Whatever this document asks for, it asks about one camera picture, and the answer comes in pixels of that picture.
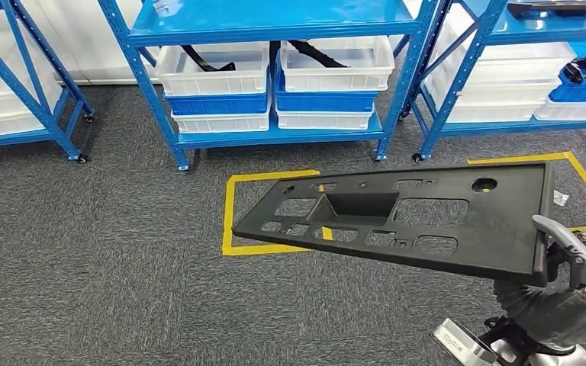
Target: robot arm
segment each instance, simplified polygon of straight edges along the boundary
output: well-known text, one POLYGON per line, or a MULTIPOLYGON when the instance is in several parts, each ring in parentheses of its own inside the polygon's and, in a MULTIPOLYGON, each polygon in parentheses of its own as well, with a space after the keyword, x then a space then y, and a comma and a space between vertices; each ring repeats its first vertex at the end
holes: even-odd
POLYGON ((567 364, 561 360, 571 359, 574 366, 584 365, 586 352, 579 352, 582 348, 577 344, 586 340, 586 232, 571 233, 560 223, 539 215, 533 217, 533 222, 555 240, 547 252, 549 280, 554 281, 559 265, 567 262, 569 284, 548 290, 495 281, 494 292, 507 311, 507 318, 494 325, 481 340, 492 348, 498 340, 512 346, 512 353, 520 361, 499 360, 500 364, 523 364, 530 359, 534 365, 557 365, 567 364), (517 344, 526 347, 520 349, 517 344))

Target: yellow floor tape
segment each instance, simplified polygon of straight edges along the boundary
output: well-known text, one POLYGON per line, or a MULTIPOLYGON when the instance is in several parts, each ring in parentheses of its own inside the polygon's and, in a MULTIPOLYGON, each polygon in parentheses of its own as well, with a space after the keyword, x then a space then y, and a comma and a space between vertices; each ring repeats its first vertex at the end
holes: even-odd
MULTIPOLYGON (((224 214, 224 238, 221 245, 223 255, 258 255, 258 254, 279 254, 292 252, 305 252, 309 249, 297 248, 294 246, 285 246, 282 244, 268 244, 258 246, 233 246, 232 245, 232 226, 233 226, 233 208, 234 208, 234 189, 240 181, 268 181, 284 178, 308 177, 309 175, 319 175, 317 170, 296 170, 291 172, 270 172, 258 174, 233 175, 226 183, 226 202, 224 214)), ((324 238, 332 240, 331 230, 322 228, 324 238)))

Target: blue shelf upright post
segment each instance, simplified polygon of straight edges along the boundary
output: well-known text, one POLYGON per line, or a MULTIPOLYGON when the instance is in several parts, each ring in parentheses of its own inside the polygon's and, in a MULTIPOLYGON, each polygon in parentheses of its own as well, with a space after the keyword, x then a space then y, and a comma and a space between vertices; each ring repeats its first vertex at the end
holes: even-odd
MULTIPOLYGON (((107 22, 109 23, 116 40, 118 40, 118 44, 122 49, 124 57, 129 63, 129 67, 131 67, 131 71, 134 72, 134 76, 138 82, 138 87, 145 96, 147 104, 150 106, 150 109, 156 118, 160 132, 163 134, 163 137, 176 160, 179 170, 188 170, 189 161, 187 157, 185 157, 183 149, 178 148, 179 138, 174 132, 172 125, 169 123, 165 108, 156 93, 156 89, 153 87, 150 77, 147 75, 147 70, 141 59, 141 54, 149 55, 147 49, 145 49, 145 47, 135 47, 131 44, 129 40, 129 28, 124 22, 122 12, 115 0, 98 0, 98 2, 100 3, 102 11, 105 13, 107 22)), ((149 61, 153 61, 154 65, 156 64, 153 57, 152 59, 149 59, 149 61)))
POLYGON ((57 56, 57 54, 55 53, 53 48, 50 46, 50 44, 46 40, 46 37, 43 36, 43 34, 41 33, 41 31, 39 30, 37 25, 32 20, 31 16, 28 14, 26 8, 24 8, 24 6, 21 4, 21 0, 12 0, 11 6, 9 4, 7 4, 8 0, 2 0, 2 2, 4 5, 4 8, 7 5, 9 7, 9 11, 11 11, 13 14, 16 14, 17 17, 19 17, 19 19, 21 20, 21 23, 26 27, 28 32, 33 36, 33 38, 34 38, 35 42, 37 43, 37 45, 39 46, 39 48, 46 55, 48 62, 50 62, 50 64, 55 69, 55 71, 57 71, 57 74, 60 76, 60 78, 62 78, 64 85, 66 86, 67 89, 69 89, 69 91, 70 91, 71 95, 74 97, 74 99, 82 102, 82 110, 84 111, 83 117, 84 118, 93 118, 93 114, 95 113, 95 109, 93 108, 93 106, 91 106, 91 103, 89 103, 89 101, 86 100, 86 97, 84 96, 82 91, 79 90, 77 84, 75 83, 75 80, 72 79, 68 70, 66 70, 66 67, 64 67, 64 65, 62 64, 62 61, 60 60, 60 58, 57 56))
POLYGON ((416 18, 412 18, 401 0, 363 0, 358 6, 354 6, 353 0, 325 0, 322 6, 317 6, 316 0, 178 0, 168 4, 172 7, 167 12, 157 11, 152 2, 143 2, 131 29, 122 18, 115 0, 98 2, 179 169, 186 170, 188 160, 183 153, 184 149, 222 146, 378 140, 375 158, 384 159, 398 116, 411 95, 408 88, 426 52, 435 11, 447 0, 424 0, 416 18), (147 54, 144 47, 389 34, 409 35, 401 41, 401 45, 407 43, 406 61, 400 72, 387 120, 381 124, 378 115, 374 113, 366 130, 279 129, 273 114, 266 131, 178 133, 173 130, 140 59, 147 54))
POLYGON ((484 14, 480 15, 479 19, 475 22, 477 26, 477 32, 473 37, 471 46, 468 48, 462 65, 459 67, 457 74, 455 75, 454 82, 450 85, 448 93, 441 105, 439 112, 434 117, 432 127, 428 130, 423 145, 419 151, 420 159, 430 158, 430 151, 434 144, 439 139, 441 130, 446 125, 446 120, 452 112, 457 102, 457 93, 461 91, 471 75, 473 67, 477 62, 478 58, 485 48, 485 38, 493 31, 497 20, 502 14, 502 11, 507 7, 508 0, 490 0, 488 7, 484 14))
POLYGON ((42 130, 32 130, 22 133, 10 133, 0 135, 0 146, 12 145, 17 143, 32 143, 39 141, 54 140, 69 157, 69 160, 76 160, 78 162, 86 162, 86 157, 80 153, 79 149, 71 142, 70 136, 72 130, 76 125, 79 118, 80 110, 84 110, 85 117, 87 120, 92 120, 93 108, 86 101, 84 95, 77 88, 75 82, 69 76, 66 69, 63 67, 57 55, 53 52, 46 39, 43 37, 39 29, 30 18, 30 15, 26 12, 23 5, 19 0, 0 0, 0 11, 5 13, 10 25, 11 31, 14 35, 14 39, 17 43, 18 49, 21 53, 21 58, 24 61, 26 70, 31 78, 35 94, 37 94, 38 100, 35 100, 34 96, 23 86, 18 77, 10 70, 8 65, 0 58, 0 77, 3 82, 10 87, 15 95, 21 100, 21 102, 30 109, 31 113, 40 121, 44 127, 42 130), (71 118, 65 130, 62 130, 58 125, 59 119, 63 113, 66 103, 69 99, 67 90, 64 90, 57 101, 56 105, 51 108, 48 105, 48 101, 45 97, 37 70, 34 67, 32 58, 28 48, 26 46, 23 34, 19 29, 17 18, 26 27, 35 42, 48 58, 54 69, 60 74, 64 81, 64 85, 69 90, 70 95, 75 99, 76 103, 71 114, 71 118))
POLYGON ((413 86, 416 83, 416 75, 424 67, 425 55, 429 53, 432 48, 432 38, 435 37, 435 28, 440 24, 435 21, 436 12, 442 11, 443 7, 447 7, 450 1, 426 0, 422 2, 417 21, 423 27, 415 34, 407 34, 399 43, 399 46, 394 50, 394 56, 401 52, 401 48, 407 42, 407 53, 403 67, 399 72, 399 78, 394 91, 394 97, 390 103, 390 110, 388 116, 383 124, 383 131, 385 137, 378 141, 376 149, 376 159, 384 160, 385 154, 388 151, 390 139, 396 127, 399 118, 402 117, 410 103, 410 96, 414 95, 413 86))

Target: shelf caster wheel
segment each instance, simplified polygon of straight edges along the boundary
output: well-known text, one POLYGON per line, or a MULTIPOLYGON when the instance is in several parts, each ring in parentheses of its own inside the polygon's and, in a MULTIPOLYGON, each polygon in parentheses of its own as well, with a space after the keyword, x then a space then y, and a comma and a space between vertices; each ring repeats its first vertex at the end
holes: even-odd
POLYGON ((409 116, 410 112, 401 112, 401 115, 398 116, 398 120, 403 120, 405 117, 409 116))
POLYGON ((78 164, 86 164, 87 162, 89 162, 89 157, 85 154, 79 154, 79 156, 77 157, 76 162, 78 164))
POLYGON ((418 152, 416 154, 412 155, 412 160, 416 163, 418 162, 422 162, 423 158, 421 157, 421 154, 419 154, 418 152))

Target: white plastic bin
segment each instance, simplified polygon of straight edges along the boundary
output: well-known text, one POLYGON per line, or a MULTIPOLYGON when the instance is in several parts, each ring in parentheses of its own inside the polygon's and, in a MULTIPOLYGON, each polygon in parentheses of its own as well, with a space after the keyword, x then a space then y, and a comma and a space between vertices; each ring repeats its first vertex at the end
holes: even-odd
MULTIPOLYGON (((435 92, 437 88, 433 86, 434 79, 427 80, 426 88, 433 98, 441 98, 435 92)), ((544 100, 541 101, 526 101, 514 103, 461 103, 459 100, 455 103, 455 107, 448 116, 446 122, 448 123, 465 123, 465 122, 505 122, 505 121, 519 121, 529 120, 533 112, 543 105, 544 100)))
MULTIPOLYGON (((436 42, 433 59, 473 24, 472 18, 460 4, 452 4, 436 42)), ((475 33, 450 55, 451 63, 461 65, 475 33)), ((489 46, 484 49, 468 80, 543 80, 554 79, 565 64, 576 57, 566 42, 527 43, 489 46)))
POLYGON ((0 135, 42 129, 43 125, 31 112, 0 115, 0 135))
POLYGON ((508 122, 530 120, 533 112, 543 105, 511 104, 511 105, 464 105, 456 106, 448 117, 447 123, 476 122, 508 122))
POLYGON ((268 42, 194 45, 214 67, 234 62, 235 71, 204 72, 180 46, 163 47, 156 60, 156 77, 165 95, 259 94, 266 90, 268 42))
MULTIPOLYGON (((57 84, 52 73, 48 73, 45 76, 45 80, 40 80, 41 86, 43 88, 43 93, 46 96, 46 100, 48 101, 48 105, 51 108, 54 108, 57 101, 60 99, 63 88, 57 84)), ((38 100, 37 93, 32 85, 32 80, 23 80, 22 83, 29 91, 31 91, 34 98, 38 100)), ((23 114, 27 112, 30 113, 30 110, 10 88, 8 88, 7 92, 0 93, 0 115, 23 114)))
POLYGON ((251 132, 269 129, 269 107, 258 114, 193 114, 172 118, 180 133, 251 132))
POLYGON ((367 130, 373 113, 277 111, 278 127, 299 130, 367 130))
MULTIPOLYGON (((426 78, 437 109, 441 108, 446 93, 455 78, 456 70, 440 65, 426 78)), ((549 80, 466 82, 459 92, 456 105, 462 104, 512 104, 542 103, 547 95, 562 82, 556 77, 549 80)))
POLYGON ((386 36, 309 40, 319 51, 346 68, 322 66, 282 42, 280 60, 287 92, 351 92, 388 88, 394 57, 386 36))
POLYGON ((586 102, 555 102, 547 99, 533 116, 538 120, 586 120, 586 102))

